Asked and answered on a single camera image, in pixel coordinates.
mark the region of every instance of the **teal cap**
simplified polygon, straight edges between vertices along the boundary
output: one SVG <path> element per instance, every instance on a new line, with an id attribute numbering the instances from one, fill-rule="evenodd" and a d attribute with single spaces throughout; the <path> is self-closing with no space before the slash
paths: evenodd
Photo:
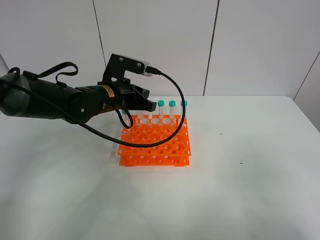
<path id="1" fill-rule="evenodd" d="M 171 100 L 169 102 L 169 107 L 175 107 L 176 106 L 176 101 Z"/>
<path id="2" fill-rule="evenodd" d="M 163 100 L 158 101 L 159 107 L 163 107 L 164 105 L 165 105 L 165 101 L 163 101 Z"/>
<path id="3" fill-rule="evenodd" d="M 188 101 L 184 101 L 184 103 L 185 103 L 185 106 L 188 106 Z"/>

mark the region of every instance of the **test tube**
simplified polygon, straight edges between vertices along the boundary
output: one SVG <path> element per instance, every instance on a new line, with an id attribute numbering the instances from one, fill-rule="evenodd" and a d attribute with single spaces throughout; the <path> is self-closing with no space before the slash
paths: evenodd
<path id="1" fill-rule="evenodd" d="M 185 115 L 187 116 L 187 106 L 188 106 L 188 102 L 185 100 L 184 103 L 185 103 Z M 180 116 L 182 117 L 182 112 L 183 112 L 182 101 L 180 102 L 180 106 L 181 106 Z"/>
<path id="2" fill-rule="evenodd" d="M 148 125 L 149 125 L 149 126 L 152 126 L 152 111 L 149 111 L 149 112 L 148 112 L 148 119 L 149 119 Z"/>
<path id="3" fill-rule="evenodd" d="M 185 115 L 187 116 L 187 106 L 188 106 L 188 102 L 185 100 L 184 103 L 185 103 Z M 180 106 L 181 106 L 181 112 L 180 112 L 179 124 L 180 124 L 180 122 L 181 122 L 182 112 L 183 112 L 182 101 L 180 102 Z"/>
<path id="4" fill-rule="evenodd" d="M 137 115 L 137 118 L 136 118 L 136 120 L 137 120 L 137 126 L 141 126 L 141 120 L 144 118 L 144 114 L 145 114 L 145 111 L 143 111 L 143 110 L 138 110 L 138 111 L 136 111 L 136 115 Z"/>
<path id="5" fill-rule="evenodd" d="M 162 126 L 162 119 L 164 119 L 164 111 L 165 111 L 165 101 L 160 100 L 158 101 L 158 110 L 159 110 L 159 125 Z"/>
<path id="6" fill-rule="evenodd" d="M 170 107 L 170 119 L 175 119 L 175 106 L 176 106 L 176 101 L 171 100 L 169 102 L 169 107 Z"/>

